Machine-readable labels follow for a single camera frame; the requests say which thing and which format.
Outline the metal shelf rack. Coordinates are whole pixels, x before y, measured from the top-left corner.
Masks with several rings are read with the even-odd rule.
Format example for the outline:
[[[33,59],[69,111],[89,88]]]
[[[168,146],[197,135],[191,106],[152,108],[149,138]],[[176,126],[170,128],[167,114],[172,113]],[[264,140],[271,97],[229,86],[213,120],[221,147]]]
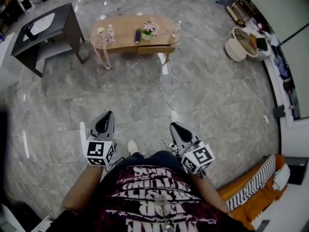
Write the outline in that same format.
[[[256,7],[246,0],[234,0],[231,5],[225,7],[225,10],[239,26],[245,26],[257,13]]]

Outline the grey roller blind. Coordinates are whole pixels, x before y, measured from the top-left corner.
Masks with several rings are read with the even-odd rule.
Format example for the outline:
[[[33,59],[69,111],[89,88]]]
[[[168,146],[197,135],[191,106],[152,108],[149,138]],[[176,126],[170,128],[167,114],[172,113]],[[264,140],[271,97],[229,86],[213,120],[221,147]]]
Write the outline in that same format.
[[[250,0],[282,43],[292,36],[309,46],[309,0]]]
[[[309,117],[309,27],[284,45],[294,80],[300,117]]]

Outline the white round chair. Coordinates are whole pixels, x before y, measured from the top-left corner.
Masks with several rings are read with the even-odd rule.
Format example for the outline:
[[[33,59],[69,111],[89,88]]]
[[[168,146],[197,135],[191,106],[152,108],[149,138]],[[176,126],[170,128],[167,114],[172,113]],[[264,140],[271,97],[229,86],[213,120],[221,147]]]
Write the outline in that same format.
[[[260,34],[258,31],[254,30],[252,28],[249,28],[249,27],[244,27],[242,30],[244,32],[246,32],[248,35],[253,34],[257,39],[258,38],[264,38],[265,41],[266,41],[266,44],[267,44],[267,50],[266,51],[258,49],[257,50],[257,56],[254,57],[254,56],[251,56],[250,54],[248,54],[246,56],[246,59],[251,60],[251,61],[263,61],[266,58],[269,58],[270,55],[271,55],[271,46],[270,46],[267,38],[265,37],[265,35]]]

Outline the black laptop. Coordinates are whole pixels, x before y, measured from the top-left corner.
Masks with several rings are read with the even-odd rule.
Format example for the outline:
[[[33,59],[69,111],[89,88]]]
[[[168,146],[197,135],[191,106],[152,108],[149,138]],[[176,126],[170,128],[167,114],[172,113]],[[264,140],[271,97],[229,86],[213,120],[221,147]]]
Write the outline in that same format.
[[[257,50],[259,51],[267,51],[268,46],[267,46],[267,41],[265,38],[256,38],[256,47]]]

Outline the person's left forearm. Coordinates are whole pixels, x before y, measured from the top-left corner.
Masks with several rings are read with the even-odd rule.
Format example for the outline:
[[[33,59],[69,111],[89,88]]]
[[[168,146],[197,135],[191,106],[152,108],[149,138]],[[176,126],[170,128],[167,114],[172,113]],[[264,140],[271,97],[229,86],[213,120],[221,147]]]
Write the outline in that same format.
[[[103,168],[88,165],[62,201],[59,213],[66,210],[74,214],[81,213],[91,201],[100,183]]]

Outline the potted pink flowers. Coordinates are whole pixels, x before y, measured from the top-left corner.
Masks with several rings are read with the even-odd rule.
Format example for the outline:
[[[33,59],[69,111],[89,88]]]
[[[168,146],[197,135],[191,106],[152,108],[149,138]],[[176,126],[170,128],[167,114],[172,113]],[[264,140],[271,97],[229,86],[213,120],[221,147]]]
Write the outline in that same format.
[[[155,19],[151,17],[148,22],[143,24],[143,28],[141,29],[141,37],[146,41],[150,41],[154,36],[157,35],[159,31],[159,26],[155,22]]]

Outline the striped black white blanket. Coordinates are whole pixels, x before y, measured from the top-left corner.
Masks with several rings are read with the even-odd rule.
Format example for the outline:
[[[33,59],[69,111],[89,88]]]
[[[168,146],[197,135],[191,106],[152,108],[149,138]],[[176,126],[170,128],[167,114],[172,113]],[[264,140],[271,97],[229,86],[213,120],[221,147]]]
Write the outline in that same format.
[[[236,194],[226,201],[230,211],[245,204],[257,191],[263,189],[276,169],[276,156],[271,155],[253,177]]]

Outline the pile of clothes and bags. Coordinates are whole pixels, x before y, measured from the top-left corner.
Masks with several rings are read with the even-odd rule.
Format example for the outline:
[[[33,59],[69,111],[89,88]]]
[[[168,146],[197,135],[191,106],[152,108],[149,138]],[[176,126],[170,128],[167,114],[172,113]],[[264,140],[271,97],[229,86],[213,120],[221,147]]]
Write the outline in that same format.
[[[281,42],[272,29],[263,23],[257,22],[255,19],[251,20],[251,24],[260,34],[265,35],[270,46],[271,55],[269,58],[263,60],[265,63],[271,63],[271,69],[275,73],[275,83],[278,85],[279,93],[282,99],[282,105],[285,109],[285,116],[291,116],[293,120],[299,120],[300,110],[299,102],[296,93],[295,84],[288,63],[281,50]]]

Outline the black faucet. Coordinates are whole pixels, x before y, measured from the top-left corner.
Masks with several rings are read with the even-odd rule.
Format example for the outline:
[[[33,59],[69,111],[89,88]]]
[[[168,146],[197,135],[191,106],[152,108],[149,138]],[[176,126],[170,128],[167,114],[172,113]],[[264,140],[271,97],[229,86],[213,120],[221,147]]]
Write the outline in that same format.
[[[31,32],[31,29],[33,28],[34,23],[28,23],[26,28],[24,29],[25,35],[30,39],[31,41],[36,39],[36,36]]]

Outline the white sink basin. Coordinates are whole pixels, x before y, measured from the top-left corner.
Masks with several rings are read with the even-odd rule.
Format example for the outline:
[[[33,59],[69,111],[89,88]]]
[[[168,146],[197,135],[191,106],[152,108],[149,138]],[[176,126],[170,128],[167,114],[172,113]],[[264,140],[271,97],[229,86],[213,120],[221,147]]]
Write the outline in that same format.
[[[49,28],[54,20],[55,13],[50,13],[47,16],[33,22],[34,26],[31,29],[31,32],[36,36],[37,34],[43,32]]]

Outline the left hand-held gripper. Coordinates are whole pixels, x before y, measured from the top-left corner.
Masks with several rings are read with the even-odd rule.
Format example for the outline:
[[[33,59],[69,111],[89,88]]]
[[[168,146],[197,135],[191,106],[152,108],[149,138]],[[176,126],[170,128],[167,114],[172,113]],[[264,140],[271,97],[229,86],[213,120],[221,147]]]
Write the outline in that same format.
[[[112,166],[116,163],[116,140],[114,134],[114,114],[107,111],[95,118],[90,125],[90,135],[86,140],[86,159],[92,166]]]

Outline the black box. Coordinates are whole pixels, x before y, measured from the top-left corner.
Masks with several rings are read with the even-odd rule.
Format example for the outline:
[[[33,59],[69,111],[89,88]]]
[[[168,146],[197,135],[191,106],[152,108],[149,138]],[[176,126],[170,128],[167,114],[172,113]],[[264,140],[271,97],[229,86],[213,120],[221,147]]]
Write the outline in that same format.
[[[302,185],[305,178],[309,158],[286,157],[285,163],[290,169],[288,184]]]

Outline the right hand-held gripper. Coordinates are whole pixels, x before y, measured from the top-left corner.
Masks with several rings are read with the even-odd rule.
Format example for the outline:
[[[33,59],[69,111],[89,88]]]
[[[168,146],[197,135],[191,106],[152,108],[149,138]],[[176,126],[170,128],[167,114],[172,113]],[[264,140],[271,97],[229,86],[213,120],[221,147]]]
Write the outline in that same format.
[[[181,153],[181,164],[188,173],[206,177],[206,169],[215,160],[215,156],[208,144],[198,141],[197,132],[180,122],[172,122],[169,126],[173,143]]]

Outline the person's dark printed shirt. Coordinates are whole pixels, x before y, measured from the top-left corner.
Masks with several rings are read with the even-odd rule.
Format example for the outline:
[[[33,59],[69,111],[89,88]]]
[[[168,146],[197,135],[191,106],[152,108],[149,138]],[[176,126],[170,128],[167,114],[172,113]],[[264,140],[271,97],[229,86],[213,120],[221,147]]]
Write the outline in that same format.
[[[173,232],[249,232],[204,200],[190,178],[153,165],[128,166],[116,178],[106,176],[81,213],[64,211],[48,232],[164,232],[155,203],[159,195],[170,203]]]

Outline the orange sofa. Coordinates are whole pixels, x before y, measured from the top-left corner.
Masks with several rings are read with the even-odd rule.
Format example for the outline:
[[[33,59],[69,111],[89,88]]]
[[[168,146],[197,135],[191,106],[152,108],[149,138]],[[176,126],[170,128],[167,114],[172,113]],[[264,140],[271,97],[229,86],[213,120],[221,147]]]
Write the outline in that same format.
[[[276,156],[276,169],[275,172],[282,168],[285,164],[284,155],[275,154]],[[235,179],[227,186],[219,190],[221,197],[227,201],[234,194],[236,194],[244,185],[253,177],[253,175],[258,171],[258,169],[263,165],[263,163],[268,159],[264,157],[263,160],[251,168],[243,176]],[[282,191],[273,189],[273,176],[267,181],[265,187],[257,191],[245,204],[237,207],[231,211],[234,219],[241,221],[243,225],[249,230],[253,229],[252,222],[274,201],[277,201],[281,198],[285,192],[287,185]]]

